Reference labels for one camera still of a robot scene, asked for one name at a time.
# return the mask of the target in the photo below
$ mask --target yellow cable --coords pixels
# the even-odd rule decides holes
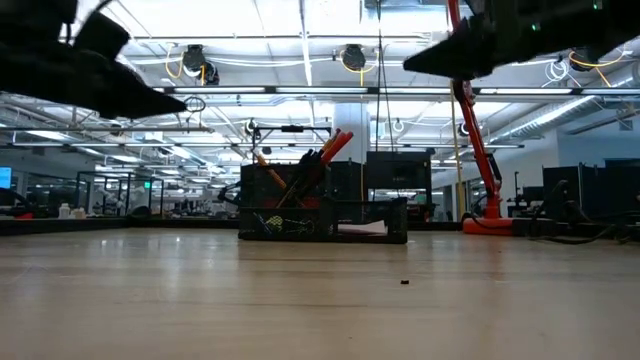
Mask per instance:
[[[182,75],[182,60],[184,59],[184,51],[180,54],[180,70],[178,71],[178,75],[175,75],[169,69],[169,56],[171,55],[171,49],[173,48],[173,44],[169,44],[169,50],[167,50],[167,60],[164,62],[164,68],[167,70],[167,74],[174,79],[179,79]]]
[[[600,71],[599,68],[596,68],[596,71],[598,72],[598,74],[600,74],[600,77],[602,78],[602,81],[604,81],[605,84],[607,84],[608,87],[612,87],[611,83],[609,82],[609,80],[607,80],[607,77],[604,76],[604,74],[602,73],[602,71]]]
[[[343,66],[343,67],[344,67],[348,72],[352,72],[352,73],[356,73],[356,74],[358,74],[358,73],[362,72],[362,73],[365,73],[365,74],[366,74],[366,73],[368,73],[369,71],[373,70],[373,68],[374,68],[374,67],[376,67],[375,65],[371,65],[371,67],[370,67],[370,68],[368,68],[367,70],[351,70],[351,69],[349,69],[349,68],[347,67],[347,65],[345,65],[345,64],[344,64],[344,60],[343,60],[343,58],[342,58],[342,54],[344,54],[344,50],[342,50],[342,51],[340,52],[340,63],[342,64],[342,66]],[[380,58],[380,54],[376,51],[376,63],[378,62],[378,59],[379,59],[379,58]]]
[[[618,62],[620,62],[620,60],[622,60],[622,58],[624,57],[624,52],[627,49],[627,44],[624,44],[622,47],[622,51],[620,52],[620,56],[613,60],[613,61],[609,61],[603,64],[591,64],[591,63],[587,63],[587,62],[583,62],[583,61],[579,61],[573,58],[573,55],[576,53],[575,51],[572,51],[569,53],[569,60],[573,61],[574,63],[578,64],[578,65],[582,65],[582,66],[587,66],[587,67],[594,67],[594,68],[600,68],[600,67],[605,67],[605,66],[609,66],[609,65],[613,65],[616,64]]]
[[[449,82],[449,89],[451,90],[451,126],[453,127],[453,149],[456,154],[456,169],[458,170],[458,182],[456,190],[458,193],[458,219],[462,219],[464,214],[464,197],[462,194],[462,171],[460,169],[460,151],[458,148],[458,134],[456,129],[456,103],[453,96],[453,81]]]

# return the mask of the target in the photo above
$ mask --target white pillar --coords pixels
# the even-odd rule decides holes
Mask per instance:
[[[340,150],[333,161],[351,161],[364,164],[369,151],[369,112],[366,103],[337,103],[333,114],[333,130],[353,132],[353,139]]]

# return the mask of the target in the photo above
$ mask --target black machine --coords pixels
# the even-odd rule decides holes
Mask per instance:
[[[457,7],[458,0],[448,0]],[[640,33],[640,2],[625,0],[466,0],[474,15],[449,39],[411,57],[405,70],[471,80],[495,67],[572,49],[572,67],[597,64]]]
[[[140,118],[186,110],[182,101],[147,87],[116,61],[129,34],[100,14],[104,0],[71,40],[77,0],[5,0],[0,6],[0,91]],[[58,41],[66,28],[67,43]]]

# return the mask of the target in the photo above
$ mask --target black basket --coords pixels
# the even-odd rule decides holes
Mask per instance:
[[[340,224],[365,225],[384,221],[385,235],[342,234]],[[405,244],[407,242],[407,199],[356,202],[324,198],[320,209],[241,208],[243,240],[300,242],[357,242]]]
[[[283,165],[273,164],[269,166],[260,166],[258,164],[245,165],[241,169],[242,187],[240,194],[242,202],[249,207],[257,208],[273,208],[278,200],[284,194],[284,190],[273,180],[269,174],[269,170],[274,170],[276,174],[287,184],[291,184],[291,180],[296,171],[309,173],[314,166],[302,165]],[[319,184],[313,188],[304,199],[306,208],[318,208],[320,200],[325,194],[325,181],[322,179]]]
[[[328,234],[319,209],[240,209],[238,238],[243,240],[326,241]]]
[[[341,241],[357,237],[371,239],[381,236],[363,236],[357,234],[341,234],[338,229],[340,224],[366,225],[378,221],[384,221],[387,234],[381,241],[394,244],[407,242],[407,198],[398,198],[391,201],[359,202],[359,201],[333,201],[326,199],[321,207],[323,223],[329,223],[329,236],[342,238]]]

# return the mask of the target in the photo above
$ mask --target monitor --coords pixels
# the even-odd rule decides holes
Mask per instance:
[[[11,189],[10,167],[0,167],[0,189]]]

